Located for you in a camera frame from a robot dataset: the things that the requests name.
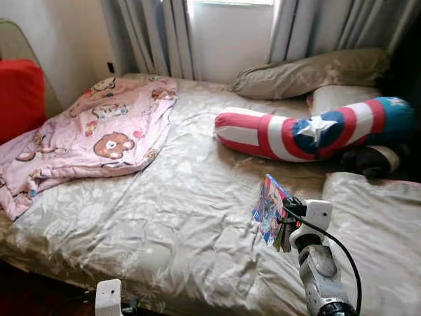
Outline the colourful children's book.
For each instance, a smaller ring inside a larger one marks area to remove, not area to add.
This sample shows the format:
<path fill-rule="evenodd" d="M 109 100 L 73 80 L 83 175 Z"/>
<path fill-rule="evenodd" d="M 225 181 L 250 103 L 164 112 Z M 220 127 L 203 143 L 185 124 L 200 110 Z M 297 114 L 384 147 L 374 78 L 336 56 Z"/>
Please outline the colourful children's book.
<path fill-rule="evenodd" d="M 259 200 L 253 208 L 253 219 L 259 223 L 259 235 L 268 245 L 276 244 L 278 234 L 282 231 L 286 215 L 284 201 L 289 196 L 289 192 L 271 174 L 265 175 Z"/>

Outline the folded beige duvet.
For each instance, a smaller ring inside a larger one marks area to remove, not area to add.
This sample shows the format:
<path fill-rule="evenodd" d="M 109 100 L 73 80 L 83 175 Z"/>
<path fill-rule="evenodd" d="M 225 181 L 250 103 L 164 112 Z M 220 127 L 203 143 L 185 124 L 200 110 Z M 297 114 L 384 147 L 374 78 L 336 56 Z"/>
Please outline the folded beige duvet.
<path fill-rule="evenodd" d="M 360 272 L 361 316 L 421 316 L 421 185 L 333 172 L 322 198 Z"/>

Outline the beige floral bedspread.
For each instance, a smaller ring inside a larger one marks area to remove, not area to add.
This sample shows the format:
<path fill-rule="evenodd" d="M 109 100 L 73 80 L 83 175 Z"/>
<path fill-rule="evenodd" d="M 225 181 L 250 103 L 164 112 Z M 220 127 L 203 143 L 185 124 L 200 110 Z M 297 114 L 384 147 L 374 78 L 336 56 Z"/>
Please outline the beige floral bedspread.
<path fill-rule="evenodd" d="M 0 217 L 0 263 L 81 287 L 118 278 L 142 307 L 180 315 L 307 316 L 294 253 L 257 236 L 262 180 L 322 199 L 329 163 L 281 163 L 222 147 L 226 107 L 304 117 L 301 100 L 253 101 L 211 82 L 181 80 L 170 132 L 143 171 L 83 178 L 34 198 L 18 220 Z"/>

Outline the star shield bolster pillow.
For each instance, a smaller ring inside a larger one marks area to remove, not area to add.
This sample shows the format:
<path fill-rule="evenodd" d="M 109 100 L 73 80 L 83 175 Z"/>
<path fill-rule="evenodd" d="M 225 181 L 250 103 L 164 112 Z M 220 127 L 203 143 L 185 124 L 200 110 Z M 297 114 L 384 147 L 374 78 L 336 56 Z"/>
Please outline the star shield bolster pillow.
<path fill-rule="evenodd" d="M 330 159 L 356 145 L 403 144 L 417 138 L 419 121 L 400 97 L 374 97 L 311 118 L 228 107 L 214 119 L 222 145 L 265 159 L 306 163 Z"/>

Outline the black stuffed toy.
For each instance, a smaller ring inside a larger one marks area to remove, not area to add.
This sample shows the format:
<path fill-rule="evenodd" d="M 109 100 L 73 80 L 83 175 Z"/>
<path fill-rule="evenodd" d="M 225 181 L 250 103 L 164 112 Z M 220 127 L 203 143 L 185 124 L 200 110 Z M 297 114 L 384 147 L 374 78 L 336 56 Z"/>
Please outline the black stuffed toy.
<path fill-rule="evenodd" d="M 394 145 L 362 145 L 344 151 L 340 162 L 345 172 L 369 178 L 385 178 L 400 168 L 403 151 Z"/>

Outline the white pillow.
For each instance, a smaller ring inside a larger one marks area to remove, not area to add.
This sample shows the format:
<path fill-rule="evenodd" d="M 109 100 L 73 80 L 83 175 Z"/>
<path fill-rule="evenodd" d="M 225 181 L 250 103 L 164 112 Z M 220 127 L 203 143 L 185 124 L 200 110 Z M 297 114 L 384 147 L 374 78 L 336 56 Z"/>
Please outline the white pillow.
<path fill-rule="evenodd" d="M 324 86 L 313 91 L 310 115 L 317 117 L 352 103 L 360 103 L 382 96 L 381 90 L 366 86 Z"/>

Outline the beige pillow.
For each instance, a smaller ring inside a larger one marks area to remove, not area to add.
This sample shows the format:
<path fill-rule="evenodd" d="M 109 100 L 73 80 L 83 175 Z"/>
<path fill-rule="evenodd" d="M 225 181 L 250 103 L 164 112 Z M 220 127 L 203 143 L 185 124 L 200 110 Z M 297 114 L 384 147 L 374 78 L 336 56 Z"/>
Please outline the beige pillow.
<path fill-rule="evenodd" d="M 375 86 L 389 66 L 390 57 L 381 48 L 332 51 L 248 68 L 231 89 L 249 99 L 289 99 L 324 86 Z"/>

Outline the dark wardrobe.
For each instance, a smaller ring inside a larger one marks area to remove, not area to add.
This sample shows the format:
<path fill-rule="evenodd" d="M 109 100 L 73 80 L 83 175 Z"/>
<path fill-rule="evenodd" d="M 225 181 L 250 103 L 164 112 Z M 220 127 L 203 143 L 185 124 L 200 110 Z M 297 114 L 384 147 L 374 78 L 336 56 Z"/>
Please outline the dark wardrobe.
<path fill-rule="evenodd" d="M 402 162 L 406 177 L 419 182 L 421 180 L 420 163 L 420 114 L 421 109 L 421 67 L 420 67 L 420 13 L 410 19 L 408 30 L 398 41 L 391 56 L 391 66 L 387 76 L 387 94 L 406 100 L 414 109 L 412 122 L 415 127 L 408 137 L 410 148 L 408 159 Z"/>

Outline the pink bear print blanket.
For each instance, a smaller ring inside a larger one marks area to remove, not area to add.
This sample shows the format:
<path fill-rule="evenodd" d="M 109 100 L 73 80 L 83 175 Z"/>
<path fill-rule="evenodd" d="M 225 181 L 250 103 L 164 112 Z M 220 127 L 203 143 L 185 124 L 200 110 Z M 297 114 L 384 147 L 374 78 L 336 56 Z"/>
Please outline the pink bear print blanket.
<path fill-rule="evenodd" d="M 169 76 L 94 84 L 63 113 L 0 145 L 0 212 L 16 220 L 57 184 L 141 171 L 165 144 L 177 100 Z"/>

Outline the bright window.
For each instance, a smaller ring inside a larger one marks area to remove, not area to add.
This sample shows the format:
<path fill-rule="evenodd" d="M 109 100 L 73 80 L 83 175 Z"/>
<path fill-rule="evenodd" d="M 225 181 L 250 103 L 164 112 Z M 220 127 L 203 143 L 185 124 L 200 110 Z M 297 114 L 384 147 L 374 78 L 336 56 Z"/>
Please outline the bright window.
<path fill-rule="evenodd" d="M 273 6 L 276 0 L 192 0 L 199 3 L 244 6 Z"/>

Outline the large red cushion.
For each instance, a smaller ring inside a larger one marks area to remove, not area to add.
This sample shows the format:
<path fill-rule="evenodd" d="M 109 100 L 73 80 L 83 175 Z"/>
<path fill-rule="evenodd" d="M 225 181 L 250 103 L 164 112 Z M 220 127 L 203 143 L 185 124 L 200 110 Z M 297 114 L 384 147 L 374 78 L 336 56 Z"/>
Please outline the large red cushion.
<path fill-rule="evenodd" d="M 0 60 L 0 145 L 45 121 L 42 69 L 33 60 Z"/>

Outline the beige curved headboard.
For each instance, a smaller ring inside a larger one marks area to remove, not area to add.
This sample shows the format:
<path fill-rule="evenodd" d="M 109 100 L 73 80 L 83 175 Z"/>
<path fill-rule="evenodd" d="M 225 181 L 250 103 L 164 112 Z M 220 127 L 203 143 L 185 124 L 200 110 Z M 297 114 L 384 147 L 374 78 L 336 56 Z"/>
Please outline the beige curved headboard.
<path fill-rule="evenodd" d="M 34 54 L 32 45 L 26 38 L 24 31 L 15 22 L 0 18 L 0 59 L 27 59 L 33 61 L 44 72 L 45 84 L 45 114 L 47 118 L 55 117 L 64 111 L 60 100 L 55 95 L 50 80 L 46 76 L 44 66 Z"/>

